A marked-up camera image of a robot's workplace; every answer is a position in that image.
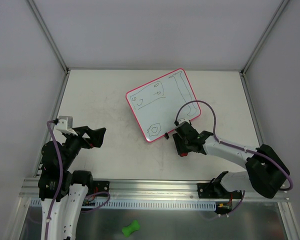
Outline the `red whiteboard eraser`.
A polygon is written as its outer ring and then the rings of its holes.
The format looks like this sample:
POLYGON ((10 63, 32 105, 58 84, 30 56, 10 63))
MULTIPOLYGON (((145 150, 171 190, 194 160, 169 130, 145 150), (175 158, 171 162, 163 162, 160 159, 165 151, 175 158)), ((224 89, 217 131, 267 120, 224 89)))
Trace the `red whiteboard eraser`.
POLYGON ((186 157, 188 155, 188 152, 181 152, 180 154, 179 154, 179 156, 180 157, 186 157))

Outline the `pink framed whiteboard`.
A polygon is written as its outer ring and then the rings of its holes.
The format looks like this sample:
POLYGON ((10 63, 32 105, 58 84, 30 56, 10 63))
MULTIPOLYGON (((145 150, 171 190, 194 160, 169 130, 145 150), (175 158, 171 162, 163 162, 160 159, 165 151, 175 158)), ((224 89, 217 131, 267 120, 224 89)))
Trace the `pink framed whiteboard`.
POLYGON ((182 68, 128 91, 125 98, 149 143, 172 132, 175 120, 193 120, 202 113, 182 68))

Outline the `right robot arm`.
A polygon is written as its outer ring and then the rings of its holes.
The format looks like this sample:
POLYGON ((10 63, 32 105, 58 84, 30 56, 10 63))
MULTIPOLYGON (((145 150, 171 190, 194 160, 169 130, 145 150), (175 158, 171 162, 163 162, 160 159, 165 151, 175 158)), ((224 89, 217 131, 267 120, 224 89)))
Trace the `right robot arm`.
POLYGON ((272 199, 283 190, 285 181, 292 187, 290 171, 275 151, 268 145, 249 147, 225 142, 209 131, 198 132, 184 121, 175 128, 173 140, 177 154, 185 157, 188 153, 215 156, 234 163, 244 170, 223 171, 212 181, 212 191, 225 198, 234 191, 255 191, 272 199))

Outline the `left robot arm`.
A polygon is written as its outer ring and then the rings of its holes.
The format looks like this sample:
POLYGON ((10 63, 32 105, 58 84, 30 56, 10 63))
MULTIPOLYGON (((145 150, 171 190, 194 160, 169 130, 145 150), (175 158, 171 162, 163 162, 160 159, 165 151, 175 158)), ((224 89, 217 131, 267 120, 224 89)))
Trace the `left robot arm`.
POLYGON ((38 181, 41 201, 42 240, 74 240, 77 224, 85 200, 105 197, 110 200, 107 190, 99 191, 90 171, 69 168, 82 149, 100 148, 106 128, 90 129, 81 126, 60 129, 65 142, 52 140, 41 149, 41 175, 38 181))

